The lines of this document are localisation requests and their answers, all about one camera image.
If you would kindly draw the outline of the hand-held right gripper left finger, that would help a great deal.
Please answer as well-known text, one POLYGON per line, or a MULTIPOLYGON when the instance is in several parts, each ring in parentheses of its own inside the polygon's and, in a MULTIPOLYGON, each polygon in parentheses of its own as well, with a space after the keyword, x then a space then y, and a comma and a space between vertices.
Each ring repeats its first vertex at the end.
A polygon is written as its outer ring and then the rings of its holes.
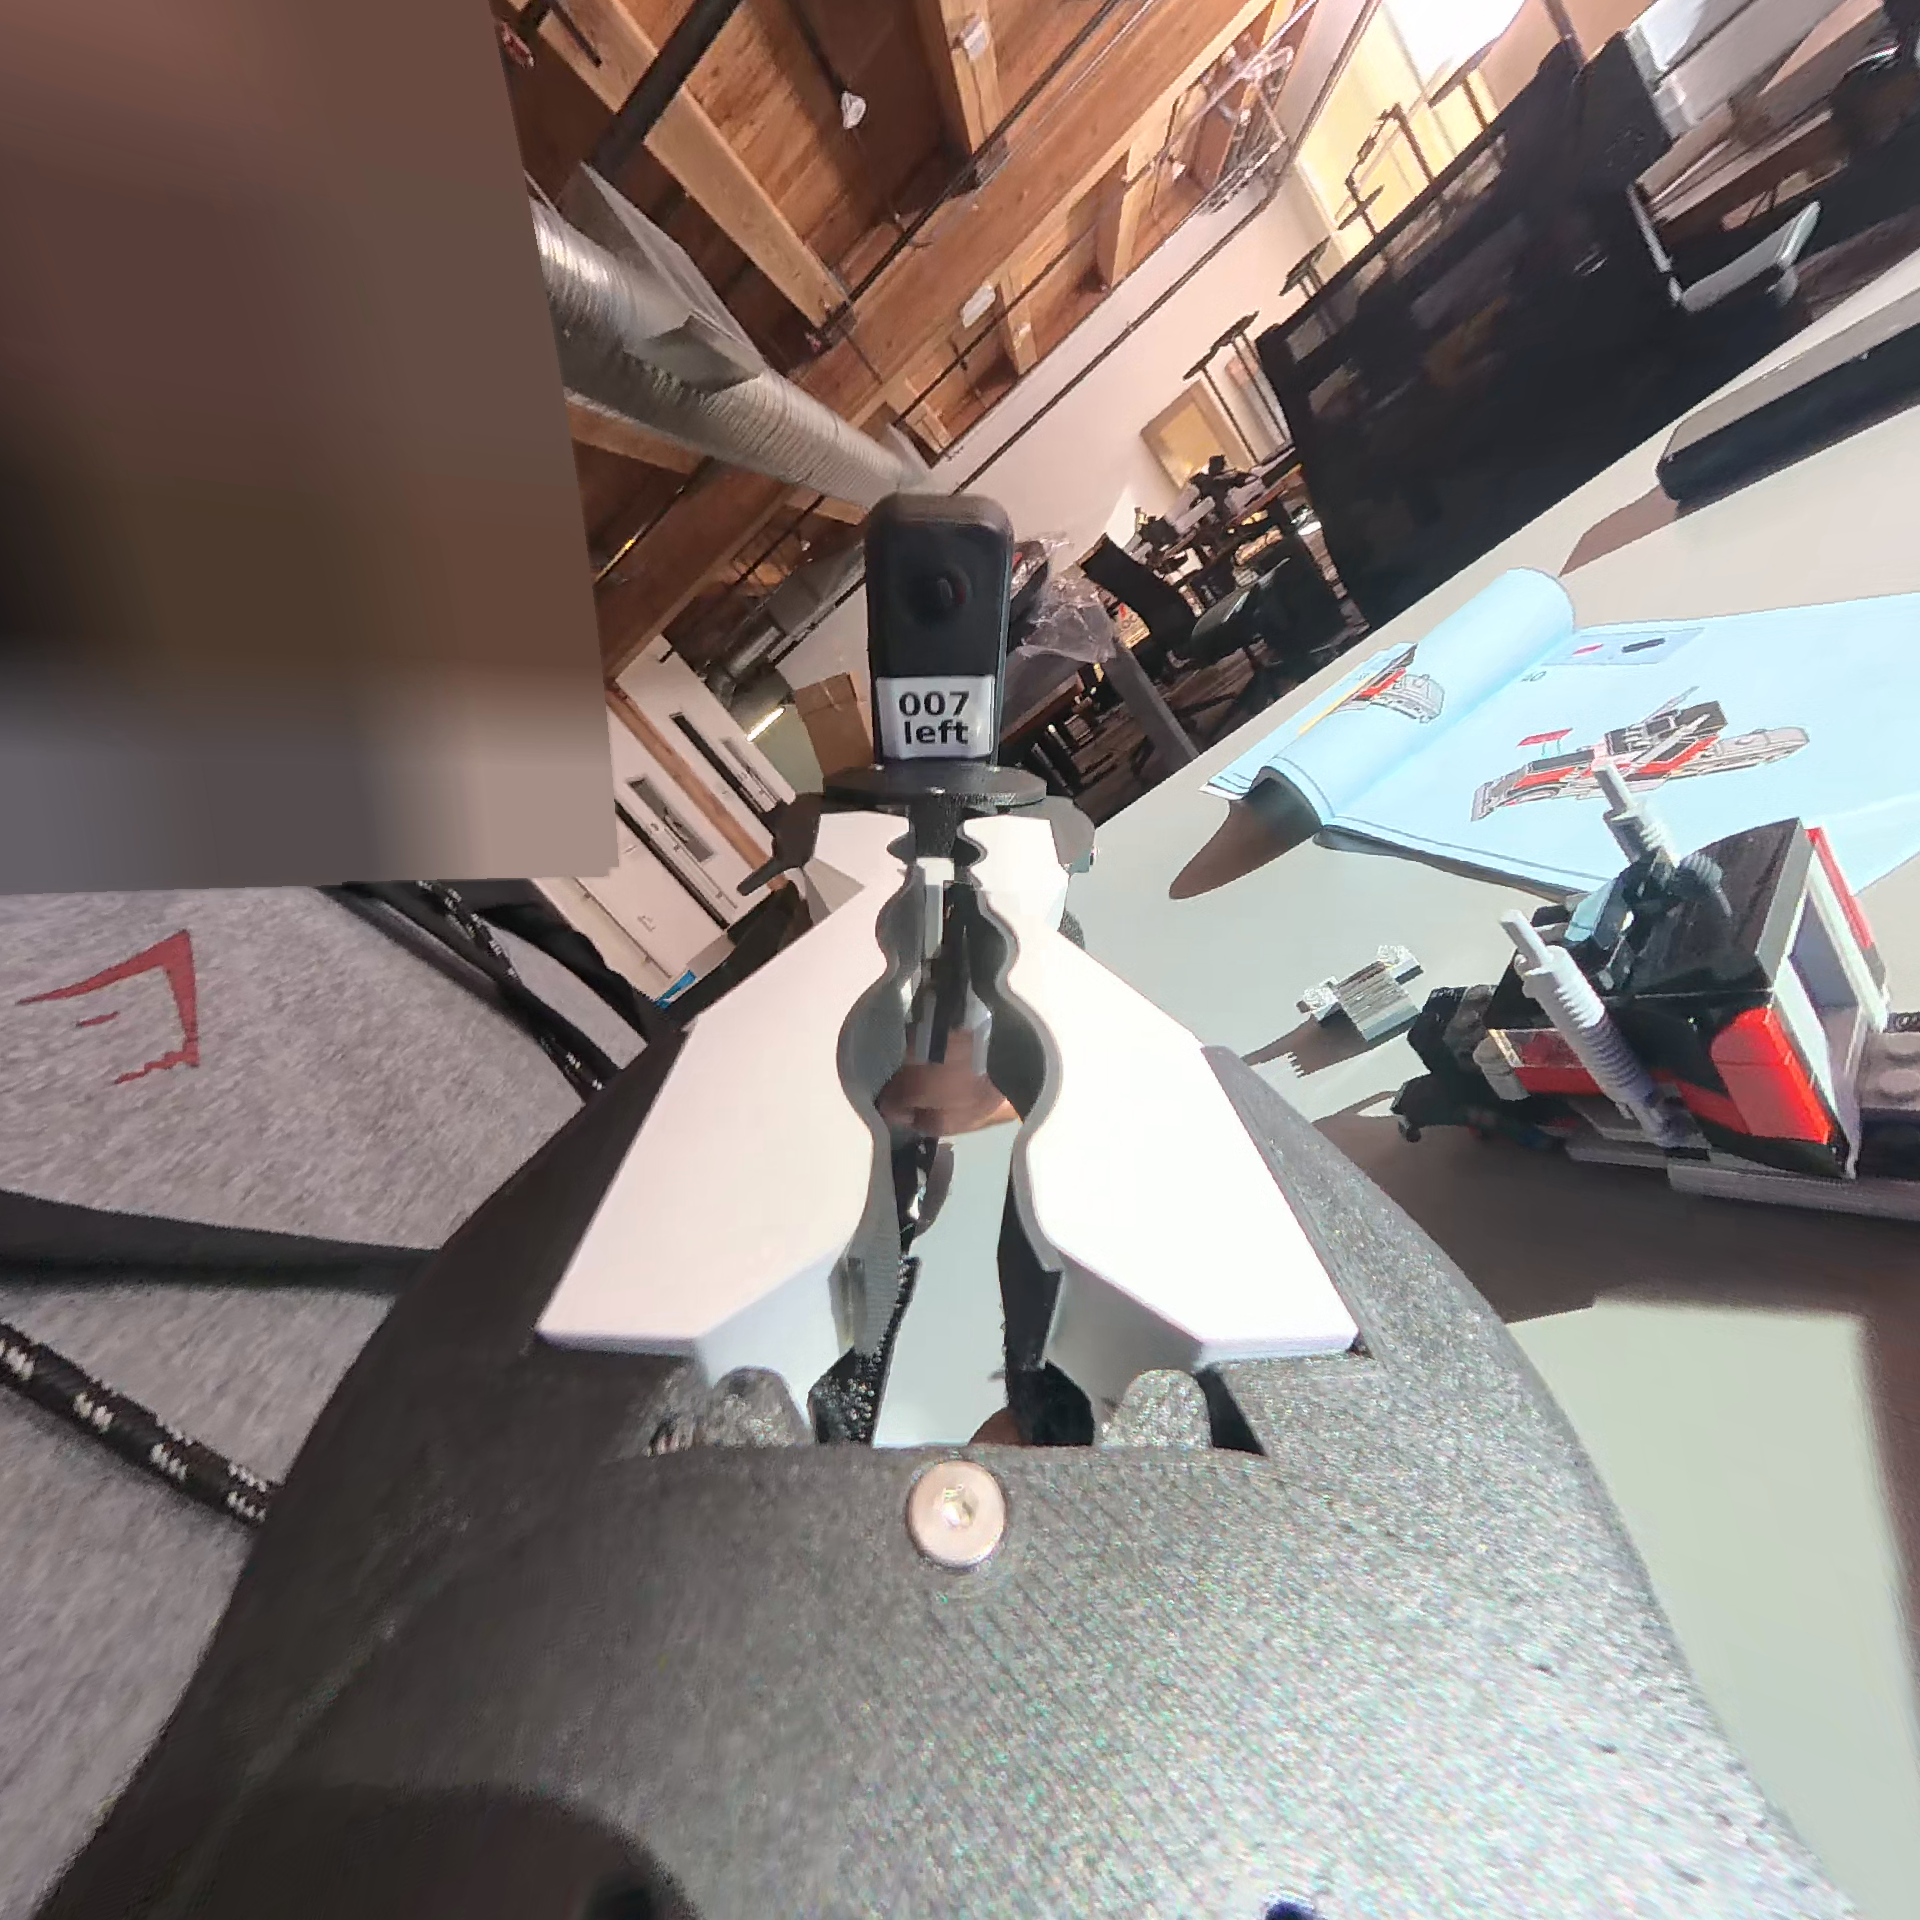
POLYGON ((913 1289, 879 1093, 937 945, 937 885, 871 885, 692 1021, 542 1338, 760 1369, 830 1440, 874 1440, 913 1289))

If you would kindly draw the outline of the silver ventilation duct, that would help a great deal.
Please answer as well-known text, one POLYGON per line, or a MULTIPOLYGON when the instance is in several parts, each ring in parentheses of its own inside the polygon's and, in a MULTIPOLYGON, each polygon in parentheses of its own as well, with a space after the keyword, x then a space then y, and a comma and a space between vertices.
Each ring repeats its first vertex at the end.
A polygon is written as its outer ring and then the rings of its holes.
POLYGON ((591 167, 529 184, 567 391, 721 467, 859 508, 935 492, 899 430, 874 440, 762 359, 696 262, 591 167))

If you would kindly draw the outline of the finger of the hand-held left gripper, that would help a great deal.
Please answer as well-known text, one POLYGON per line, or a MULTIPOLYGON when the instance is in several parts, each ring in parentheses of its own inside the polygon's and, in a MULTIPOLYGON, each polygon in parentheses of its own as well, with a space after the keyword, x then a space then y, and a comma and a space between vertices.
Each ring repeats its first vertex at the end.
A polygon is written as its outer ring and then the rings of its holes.
POLYGON ((899 989, 911 1043, 937 1043, 944 953, 944 857, 917 850, 911 820, 821 820, 812 857, 812 927, 879 890, 887 900, 904 883, 922 916, 918 972, 899 989))
POLYGON ((972 1051, 988 1051, 1005 978, 1015 1015, 1039 1032, 1070 1034, 1080 1015, 1080 947, 1061 934, 1070 873, 1054 826, 1027 820, 969 820, 953 840, 957 876, 949 890, 946 960, 960 962, 965 1027, 972 1051))

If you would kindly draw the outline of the person's left hand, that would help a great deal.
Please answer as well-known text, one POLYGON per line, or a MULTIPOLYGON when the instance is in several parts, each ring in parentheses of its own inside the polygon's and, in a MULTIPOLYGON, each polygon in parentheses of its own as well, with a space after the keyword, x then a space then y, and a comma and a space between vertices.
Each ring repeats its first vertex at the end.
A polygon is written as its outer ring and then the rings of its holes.
POLYGON ((879 1090, 880 1118, 899 1132, 953 1140, 1019 1120, 1015 1104, 969 1058, 904 1062, 879 1090))

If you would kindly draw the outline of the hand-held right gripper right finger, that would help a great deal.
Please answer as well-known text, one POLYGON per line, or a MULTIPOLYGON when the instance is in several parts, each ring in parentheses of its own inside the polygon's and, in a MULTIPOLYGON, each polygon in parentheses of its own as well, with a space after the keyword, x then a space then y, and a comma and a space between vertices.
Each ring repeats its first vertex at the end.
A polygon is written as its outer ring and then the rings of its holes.
POLYGON ((1347 1354, 1356 1310, 1210 1051, 1049 910, 976 906, 988 1077, 1022 1118, 999 1232, 1024 1444, 1092 1444, 1139 1376, 1347 1354))

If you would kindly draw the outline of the grey desk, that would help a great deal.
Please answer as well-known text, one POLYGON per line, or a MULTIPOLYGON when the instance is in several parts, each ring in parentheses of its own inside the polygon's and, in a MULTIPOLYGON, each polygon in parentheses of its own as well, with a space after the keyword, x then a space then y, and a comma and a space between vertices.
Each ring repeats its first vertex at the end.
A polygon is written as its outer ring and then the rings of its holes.
MULTIPOLYGON (((1559 574, 1575 626, 1766 612, 1918 588, 1918 405, 1688 514, 1660 424, 1382 631, 1405 644, 1498 574, 1559 574)), ((1071 883, 1089 947, 1228 1046, 1361 1163, 1513 1323, 1597 1450, 1695 1673, 1770 1790, 1918 1775, 1918 1227, 1724 1203, 1455 1132, 1403 1145, 1405 1043, 1292 1038, 1299 992, 1393 941, 1492 981, 1508 885, 1331 850, 1210 793, 1316 677, 1100 830, 1071 883)), ((1010 1132, 962 1140, 883 1446, 969 1436, 1001 1401, 988 1272, 1010 1132)))

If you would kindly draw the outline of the grey black grille brick assembly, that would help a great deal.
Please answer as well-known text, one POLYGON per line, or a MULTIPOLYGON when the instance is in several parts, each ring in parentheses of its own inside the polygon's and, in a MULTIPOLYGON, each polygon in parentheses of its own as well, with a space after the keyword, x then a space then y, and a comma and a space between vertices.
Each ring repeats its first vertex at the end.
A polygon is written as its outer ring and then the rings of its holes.
POLYGON ((1409 985, 1423 962, 1405 945, 1382 945, 1376 957, 1341 978, 1325 978, 1299 997, 1299 1009, 1316 1027, 1345 1021, 1362 1046, 1387 1043, 1419 1019, 1423 1001, 1409 985))

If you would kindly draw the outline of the black office chair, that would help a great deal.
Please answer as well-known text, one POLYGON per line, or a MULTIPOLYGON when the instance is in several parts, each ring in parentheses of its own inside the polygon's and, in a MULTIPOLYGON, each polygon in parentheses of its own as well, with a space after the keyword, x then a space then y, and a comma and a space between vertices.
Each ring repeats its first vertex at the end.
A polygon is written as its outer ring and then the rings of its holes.
POLYGON ((1193 642, 1199 614, 1179 588, 1166 581, 1158 572, 1125 552, 1109 537, 1101 537, 1082 554, 1080 568, 1145 631, 1141 642, 1135 644, 1135 661, 1152 682, 1168 682, 1178 673, 1199 667, 1193 642))

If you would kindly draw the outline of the light blue instruction booklet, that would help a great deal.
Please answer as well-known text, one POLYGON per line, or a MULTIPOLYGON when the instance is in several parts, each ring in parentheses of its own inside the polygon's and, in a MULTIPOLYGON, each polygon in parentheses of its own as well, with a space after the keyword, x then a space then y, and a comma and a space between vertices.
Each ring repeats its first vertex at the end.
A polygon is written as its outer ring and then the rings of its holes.
POLYGON ((1225 762, 1314 830, 1547 898, 1619 873, 1599 770, 1680 850, 1803 820, 1850 883, 1918 853, 1918 596, 1575 628, 1517 568, 1225 762))

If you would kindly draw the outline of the black flat power bank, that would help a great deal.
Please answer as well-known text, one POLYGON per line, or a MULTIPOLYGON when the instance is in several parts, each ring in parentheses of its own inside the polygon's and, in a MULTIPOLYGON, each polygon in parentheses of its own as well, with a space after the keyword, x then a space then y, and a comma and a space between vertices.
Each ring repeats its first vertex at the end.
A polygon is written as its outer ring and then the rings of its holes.
POLYGON ((1886 309, 1680 420, 1657 461, 1691 508, 1918 405, 1918 315, 1886 309))

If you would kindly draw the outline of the black red toy brick truck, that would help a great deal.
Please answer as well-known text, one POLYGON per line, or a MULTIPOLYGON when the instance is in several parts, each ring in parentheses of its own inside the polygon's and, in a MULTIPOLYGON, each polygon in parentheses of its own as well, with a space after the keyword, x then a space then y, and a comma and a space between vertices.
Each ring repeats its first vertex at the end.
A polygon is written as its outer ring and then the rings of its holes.
POLYGON ((1492 989, 1428 997, 1400 1137, 1466 1128, 1683 1192, 1918 1219, 1918 1015, 1889 1001, 1828 833, 1788 820, 1680 853, 1613 766, 1599 793, 1625 871, 1505 912, 1492 989))

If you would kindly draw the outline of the cardboard box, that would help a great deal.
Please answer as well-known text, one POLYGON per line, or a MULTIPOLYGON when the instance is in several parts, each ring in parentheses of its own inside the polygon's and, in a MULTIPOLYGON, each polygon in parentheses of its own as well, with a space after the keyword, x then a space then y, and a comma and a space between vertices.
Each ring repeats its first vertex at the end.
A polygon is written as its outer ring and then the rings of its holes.
POLYGON ((821 772, 821 790, 876 762, 876 721, 867 682, 833 673, 795 689, 795 710, 821 772))

